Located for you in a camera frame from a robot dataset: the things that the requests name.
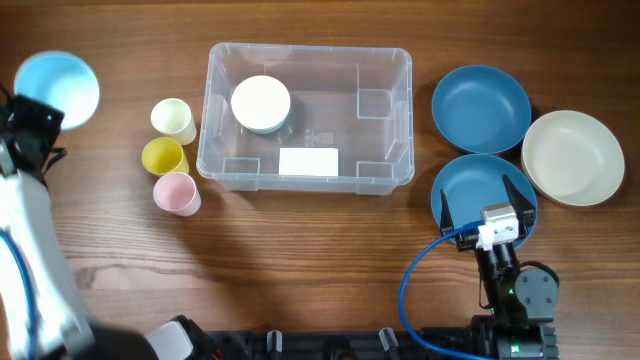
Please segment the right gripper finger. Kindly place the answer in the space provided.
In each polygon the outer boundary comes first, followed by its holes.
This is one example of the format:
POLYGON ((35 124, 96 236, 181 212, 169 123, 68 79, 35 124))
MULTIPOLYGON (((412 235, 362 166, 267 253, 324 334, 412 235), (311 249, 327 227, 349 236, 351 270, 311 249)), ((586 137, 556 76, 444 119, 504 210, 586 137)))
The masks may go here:
POLYGON ((442 235, 448 235, 454 231, 454 224, 451 217, 446 194, 443 189, 440 190, 441 215, 439 228, 442 235))
POLYGON ((519 220, 535 220, 536 207, 515 187, 507 175, 502 176, 505 190, 519 220))

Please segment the light blue bowl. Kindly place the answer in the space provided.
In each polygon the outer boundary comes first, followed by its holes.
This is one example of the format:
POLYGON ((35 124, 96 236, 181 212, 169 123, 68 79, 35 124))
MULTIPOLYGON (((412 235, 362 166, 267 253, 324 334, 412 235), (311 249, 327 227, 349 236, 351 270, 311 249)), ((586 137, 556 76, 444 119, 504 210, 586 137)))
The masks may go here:
POLYGON ((100 85, 93 69, 65 51, 44 51, 26 59, 16 72, 13 90, 16 95, 63 112, 63 131, 89 121, 100 101, 100 85))

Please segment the cream pale yellow cup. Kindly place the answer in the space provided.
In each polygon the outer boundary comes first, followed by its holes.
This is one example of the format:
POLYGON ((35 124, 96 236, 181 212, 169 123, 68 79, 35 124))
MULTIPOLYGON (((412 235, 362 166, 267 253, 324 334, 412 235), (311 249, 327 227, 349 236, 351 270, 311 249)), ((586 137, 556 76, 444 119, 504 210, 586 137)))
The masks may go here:
POLYGON ((150 120, 157 131, 181 145, 188 145, 196 138, 197 129, 192 111, 181 99, 167 98, 158 102, 151 111, 150 120))

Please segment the pink cup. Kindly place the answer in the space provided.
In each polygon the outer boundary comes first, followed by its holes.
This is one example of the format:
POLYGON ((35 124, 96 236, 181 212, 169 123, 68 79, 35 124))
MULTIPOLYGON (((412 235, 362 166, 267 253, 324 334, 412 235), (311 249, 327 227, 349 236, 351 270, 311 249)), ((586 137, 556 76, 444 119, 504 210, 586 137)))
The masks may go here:
POLYGON ((179 216, 194 215, 202 204, 194 179, 182 172, 161 176, 154 185, 153 200, 160 209, 179 216))

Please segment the mint green bowl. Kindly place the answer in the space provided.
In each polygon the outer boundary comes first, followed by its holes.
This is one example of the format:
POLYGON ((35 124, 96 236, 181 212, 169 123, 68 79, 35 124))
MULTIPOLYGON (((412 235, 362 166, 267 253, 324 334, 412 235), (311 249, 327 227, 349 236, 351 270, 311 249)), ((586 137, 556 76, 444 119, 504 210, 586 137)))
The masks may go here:
POLYGON ((257 134, 270 134, 278 131, 286 122, 285 118, 280 120, 270 118, 257 118, 251 120, 244 127, 257 134))

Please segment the pink bowl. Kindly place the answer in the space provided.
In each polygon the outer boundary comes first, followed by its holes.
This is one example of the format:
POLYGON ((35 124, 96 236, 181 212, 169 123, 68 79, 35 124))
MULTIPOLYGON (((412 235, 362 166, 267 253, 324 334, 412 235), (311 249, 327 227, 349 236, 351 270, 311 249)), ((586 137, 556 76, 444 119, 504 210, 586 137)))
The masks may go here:
POLYGON ((243 80, 235 88, 231 95, 231 109, 243 127, 257 118, 286 119, 291 109, 291 96, 280 80, 256 75, 243 80))

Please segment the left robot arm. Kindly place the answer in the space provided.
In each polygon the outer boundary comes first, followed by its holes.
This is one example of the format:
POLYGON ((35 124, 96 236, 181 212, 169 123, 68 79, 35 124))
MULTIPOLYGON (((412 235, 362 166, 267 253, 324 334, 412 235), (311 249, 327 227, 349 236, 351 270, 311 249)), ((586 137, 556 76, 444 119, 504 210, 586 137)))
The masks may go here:
POLYGON ((84 301, 53 224, 44 175, 65 155, 62 111, 23 95, 1 108, 1 293, 14 359, 192 359, 172 320, 148 334, 100 323, 84 301))

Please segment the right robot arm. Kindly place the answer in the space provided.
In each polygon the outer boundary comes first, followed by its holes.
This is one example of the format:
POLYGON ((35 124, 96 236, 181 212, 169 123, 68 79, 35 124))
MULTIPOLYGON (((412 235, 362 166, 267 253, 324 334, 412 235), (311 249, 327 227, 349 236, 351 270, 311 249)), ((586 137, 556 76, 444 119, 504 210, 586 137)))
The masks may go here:
POLYGON ((483 306, 489 315, 476 315, 461 328, 423 329, 421 336, 444 347, 452 356, 490 359, 557 359, 555 317, 560 280, 548 266, 518 260, 515 243, 529 234, 536 206, 503 174, 507 200, 480 210, 479 223, 468 230, 456 227, 453 202, 440 192, 440 230, 459 251, 471 251, 478 265, 483 306))

